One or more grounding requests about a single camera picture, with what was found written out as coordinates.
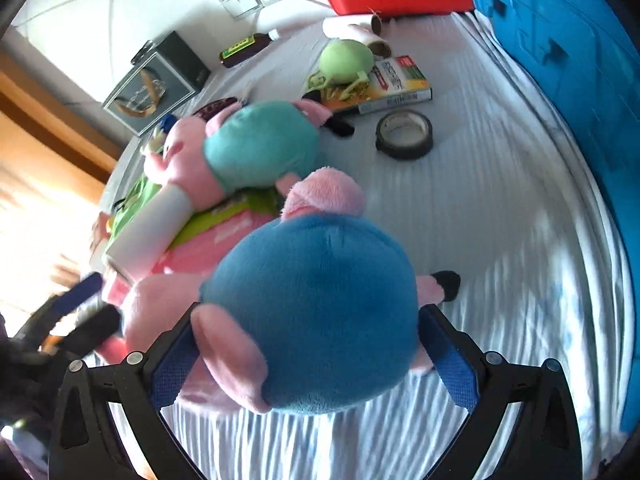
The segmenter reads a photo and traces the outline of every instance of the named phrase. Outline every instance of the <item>green ball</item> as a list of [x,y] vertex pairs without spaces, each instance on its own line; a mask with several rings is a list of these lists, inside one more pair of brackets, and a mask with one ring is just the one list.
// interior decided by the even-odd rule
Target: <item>green ball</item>
[[341,85],[354,82],[358,72],[371,72],[374,62],[367,45],[355,40],[337,40],[322,51],[319,69],[327,80]]

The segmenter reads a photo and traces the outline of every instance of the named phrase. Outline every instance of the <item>white tile wall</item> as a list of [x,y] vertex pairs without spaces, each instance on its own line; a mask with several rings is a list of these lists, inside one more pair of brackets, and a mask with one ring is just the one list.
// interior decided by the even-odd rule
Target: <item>white tile wall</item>
[[210,68],[220,70],[220,50],[252,32],[295,28],[332,13],[327,0],[283,0],[239,21],[218,0],[28,0],[14,27],[89,95],[93,109],[146,40],[177,30]]

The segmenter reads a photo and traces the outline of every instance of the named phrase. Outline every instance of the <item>brown bottle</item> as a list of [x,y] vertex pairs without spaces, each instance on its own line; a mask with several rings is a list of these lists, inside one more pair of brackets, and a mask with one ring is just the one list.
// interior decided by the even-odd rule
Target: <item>brown bottle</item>
[[268,34],[257,32],[245,40],[242,40],[220,52],[220,63],[227,68],[236,66],[250,57],[255,56],[258,52],[264,50],[271,43],[279,39],[280,34],[275,28],[270,30]]

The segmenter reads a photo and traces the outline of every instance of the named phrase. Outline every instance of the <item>light switch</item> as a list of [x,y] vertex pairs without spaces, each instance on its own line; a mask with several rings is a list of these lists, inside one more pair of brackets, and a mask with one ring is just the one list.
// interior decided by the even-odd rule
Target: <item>light switch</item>
[[234,18],[244,16],[262,6],[258,0],[220,0],[220,3]]

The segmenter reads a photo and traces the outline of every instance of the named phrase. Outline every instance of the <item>brown ribbon handle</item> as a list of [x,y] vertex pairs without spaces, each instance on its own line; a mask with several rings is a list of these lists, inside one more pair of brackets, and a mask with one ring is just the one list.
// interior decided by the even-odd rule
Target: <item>brown ribbon handle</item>
[[122,103],[118,102],[119,100],[124,101],[124,99],[121,97],[116,97],[114,99],[114,104],[116,105],[116,108],[120,110],[123,114],[128,115],[129,117],[136,117],[136,118],[142,119],[156,113],[156,110],[158,110],[158,105],[160,104],[160,96],[156,91],[156,86],[154,85],[154,80],[149,70],[146,70],[144,68],[140,70],[140,77],[142,78],[142,81],[145,84],[146,90],[149,92],[149,96],[151,97],[151,101],[152,101],[151,105],[145,108],[145,110],[141,112],[137,112],[135,110],[132,110],[131,108],[127,108],[126,105],[123,105]]

